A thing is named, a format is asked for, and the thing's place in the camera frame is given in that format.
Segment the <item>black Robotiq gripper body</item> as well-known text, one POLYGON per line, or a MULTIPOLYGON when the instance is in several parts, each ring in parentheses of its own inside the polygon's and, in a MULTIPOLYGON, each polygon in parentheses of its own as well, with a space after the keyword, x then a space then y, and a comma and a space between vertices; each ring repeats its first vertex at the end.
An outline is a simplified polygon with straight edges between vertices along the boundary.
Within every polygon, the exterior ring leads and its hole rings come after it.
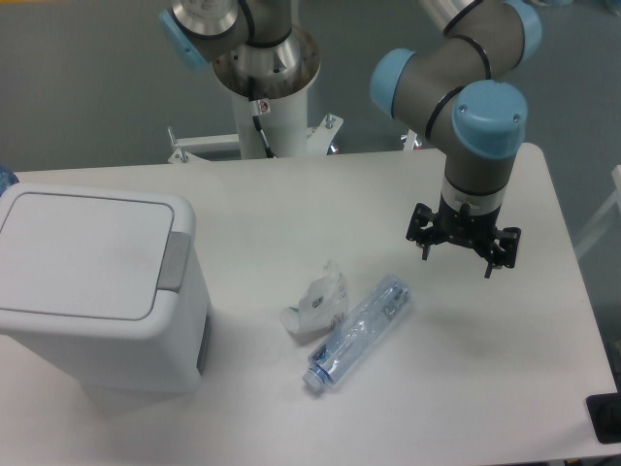
POLYGON ((497 245, 496 222, 501 207, 486 214, 476 214, 471 204, 453 208, 441 195, 439 210, 433 221, 433 245, 449 243, 467 249, 491 249, 497 245))

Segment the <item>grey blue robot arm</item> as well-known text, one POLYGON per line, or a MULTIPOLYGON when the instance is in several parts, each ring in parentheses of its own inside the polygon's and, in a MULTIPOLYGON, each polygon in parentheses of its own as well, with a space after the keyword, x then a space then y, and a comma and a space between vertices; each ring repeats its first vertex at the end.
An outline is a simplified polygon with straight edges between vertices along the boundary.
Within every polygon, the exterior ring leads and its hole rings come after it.
MULTIPOLYGON (((418 204, 407 237, 423 251, 449 243, 474 250, 489 270, 511 268, 521 232, 499 228, 497 218, 528 107, 502 76, 537 50, 539 17, 522 1, 427 1, 424 9, 443 45, 427 55, 388 52, 370 82, 373 102, 446 158, 439 206, 418 204)), ((175 1, 159 21, 187 66, 212 66, 238 98, 244 157, 308 153, 306 112, 278 107, 303 94, 319 69, 290 2, 175 1)))

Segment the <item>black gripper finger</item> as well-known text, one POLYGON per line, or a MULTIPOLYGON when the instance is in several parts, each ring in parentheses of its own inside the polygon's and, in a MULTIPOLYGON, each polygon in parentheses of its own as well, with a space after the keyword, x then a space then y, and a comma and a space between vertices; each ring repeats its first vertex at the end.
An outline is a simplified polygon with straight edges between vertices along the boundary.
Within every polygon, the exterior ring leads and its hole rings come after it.
POLYGON ((477 249, 479 256, 487 262, 485 279, 490 279, 494 270, 515 267, 520 239, 519 227, 495 229, 492 237, 477 249))
POLYGON ((435 221, 437 214, 427 205, 418 203, 412 213, 406 239, 415 243, 422 250, 422 259, 429 257, 431 247, 438 243, 440 238, 435 221))

